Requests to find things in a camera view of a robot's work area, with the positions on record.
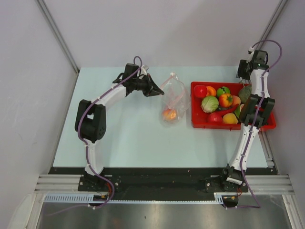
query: cabbage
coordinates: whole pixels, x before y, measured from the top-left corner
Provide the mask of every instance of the cabbage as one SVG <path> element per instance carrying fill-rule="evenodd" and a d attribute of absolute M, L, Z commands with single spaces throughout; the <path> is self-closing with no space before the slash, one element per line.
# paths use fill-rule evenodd
<path fill-rule="evenodd" d="M 201 102 L 201 108 L 206 113 L 214 112 L 219 106 L 218 99 L 214 96 L 207 96 Z"/>

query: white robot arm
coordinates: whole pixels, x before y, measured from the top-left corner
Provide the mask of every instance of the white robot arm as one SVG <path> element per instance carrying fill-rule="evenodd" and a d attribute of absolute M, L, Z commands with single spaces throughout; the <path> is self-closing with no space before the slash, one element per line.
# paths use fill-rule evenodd
<path fill-rule="evenodd" d="M 274 99 L 271 99 L 268 93 L 268 68 L 267 52 L 265 51 L 249 50 L 248 60 L 240 61 L 237 76 L 251 80 L 252 93 L 239 116 L 241 132 L 234 155 L 219 177 L 205 181 L 207 192 L 234 191 L 244 182 L 244 172 L 247 169 L 251 145 L 260 127 L 266 124 L 275 104 Z"/>
<path fill-rule="evenodd" d="M 89 175 L 94 176 L 95 174 L 93 171 L 100 174 L 104 169 L 101 157 L 97 155 L 97 152 L 101 152 L 101 149 L 99 149 L 99 143 L 106 131 L 106 112 L 116 102 L 125 98 L 134 90 L 142 91 L 146 97 L 164 94 L 164 92 L 153 82 L 149 73 L 147 73 L 147 65 L 141 66 L 139 76 L 136 74 L 134 77 L 131 77 L 121 85 L 117 85 L 132 73 L 136 72 L 138 68 L 139 66 L 136 64 L 127 64 L 124 73 L 121 73 L 117 79 L 113 81 L 112 90 L 103 98 L 98 98 L 97 102 L 94 102 L 95 100 L 80 101 L 75 122 L 76 131 L 78 131 L 78 126 L 85 110 L 89 107 L 89 105 L 94 103 L 83 119 L 80 129 L 81 137 L 86 142 L 85 147 L 88 147 L 88 159 L 90 161 L 90 165 L 85 167 L 85 171 Z"/>

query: red fruit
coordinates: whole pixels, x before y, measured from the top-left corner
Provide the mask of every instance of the red fruit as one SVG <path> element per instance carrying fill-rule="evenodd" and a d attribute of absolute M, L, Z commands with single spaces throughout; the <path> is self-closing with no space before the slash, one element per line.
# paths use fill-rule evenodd
<path fill-rule="evenodd" d="M 210 113 L 208 116 L 208 123 L 222 123 L 223 118 L 218 113 Z"/>
<path fill-rule="evenodd" d="M 204 85 L 197 85 L 194 87 L 194 95 L 197 98 L 203 99 L 206 97 L 208 89 Z"/>

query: plastic bag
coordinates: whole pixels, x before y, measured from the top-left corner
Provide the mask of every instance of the plastic bag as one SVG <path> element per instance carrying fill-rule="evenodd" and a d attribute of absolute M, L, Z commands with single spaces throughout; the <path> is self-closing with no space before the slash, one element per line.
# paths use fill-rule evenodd
<path fill-rule="evenodd" d="M 169 124 L 175 124 L 184 116 L 190 107 L 191 98 L 184 84 L 175 73 L 171 73 L 160 88 L 164 91 L 162 95 L 162 120 Z"/>

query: gray wall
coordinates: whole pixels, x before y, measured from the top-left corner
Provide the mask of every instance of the gray wall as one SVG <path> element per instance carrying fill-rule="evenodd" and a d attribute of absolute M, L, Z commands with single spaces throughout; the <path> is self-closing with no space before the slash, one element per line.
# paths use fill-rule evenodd
<path fill-rule="evenodd" d="M 76 76 L 34 0 L 0 2 L 0 228 L 51 163 Z"/>
<path fill-rule="evenodd" d="M 279 0 L 46 0 L 82 67 L 236 66 Z"/>
<path fill-rule="evenodd" d="M 277 128 L 268 132 L 276 163 L 289 174 L 305 213 L 305 1 L 292 0 L 274 28 L 270 39 L 283 47 L 283 57 L 270 71 L 268 87 L 275 99 Z M 266 44 L 270 63 L 278 57 L 273 43 Z"/>

